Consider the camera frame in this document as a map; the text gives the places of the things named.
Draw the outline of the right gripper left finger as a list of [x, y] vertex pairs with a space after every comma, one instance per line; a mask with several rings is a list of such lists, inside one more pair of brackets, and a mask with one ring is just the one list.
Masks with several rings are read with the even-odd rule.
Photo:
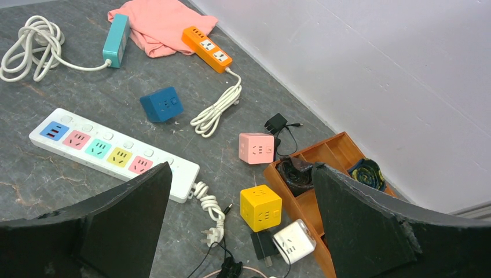
[[71, 206], [1, 222], [1, 276], [149, 277], [172, 179], [161, 163]]

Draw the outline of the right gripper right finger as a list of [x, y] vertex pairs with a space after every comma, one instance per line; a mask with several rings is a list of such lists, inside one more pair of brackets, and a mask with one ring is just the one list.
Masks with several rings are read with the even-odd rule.
[[439, 213], [312, 169], [337, 277], [489, 277], [490, 222]]

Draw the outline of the white multicolour power strip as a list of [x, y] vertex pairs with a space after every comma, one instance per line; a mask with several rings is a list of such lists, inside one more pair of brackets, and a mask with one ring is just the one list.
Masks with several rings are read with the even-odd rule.
[[207, 190], [205, 183], [196, 181], [198, 164], [62, 108], [55, 109], [29, 138], [40, 148], [122, 181], [168, 163], [172, 173], [170, 200], [178, 203], [203, 197]]

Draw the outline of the yellow cube plug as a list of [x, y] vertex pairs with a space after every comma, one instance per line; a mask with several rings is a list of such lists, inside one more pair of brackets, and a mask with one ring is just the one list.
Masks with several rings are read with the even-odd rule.
[[253, 232], [281, 223], [282, 198], [267, 185], [240, 191], [240, 215]]

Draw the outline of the blue cube plug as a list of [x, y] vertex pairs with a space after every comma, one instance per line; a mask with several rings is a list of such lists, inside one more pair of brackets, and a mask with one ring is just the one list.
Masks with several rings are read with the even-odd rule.
[[165, 122], [181, 113], [184, 108], [174, 87], [159, 89], [140, 97], [140, 103], [150, 122]]

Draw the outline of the pink cube plug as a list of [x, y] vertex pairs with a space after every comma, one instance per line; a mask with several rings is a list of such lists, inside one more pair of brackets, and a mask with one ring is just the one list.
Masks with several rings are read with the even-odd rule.
[[248, 164], [271, 163], [274, 158], [274, 137], [265, 133], [239, 134], [239, 159]]

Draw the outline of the black charger plug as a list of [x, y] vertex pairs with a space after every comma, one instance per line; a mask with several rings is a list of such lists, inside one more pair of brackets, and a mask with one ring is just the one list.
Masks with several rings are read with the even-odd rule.
[[[285, 117], [282, 116], [281, 113], [277, 113], [272, 116], [269, 120], [264, 124], [264, 128], [274, 137], [274, 151], [275, 155], [278, 156], [290, 156], [294, 154], [298, 150], [298, 143], [290, 129], [290, 127], [301, 127], [302, 123], [288, 123]], [[281, 132], [286, 129], [290, 134], [291, 138], [295, 143], [295, 150], [287, 155], [280, 154], [278, 148], [281, 144], [281, 140], [279, 139], [279, 135]]]

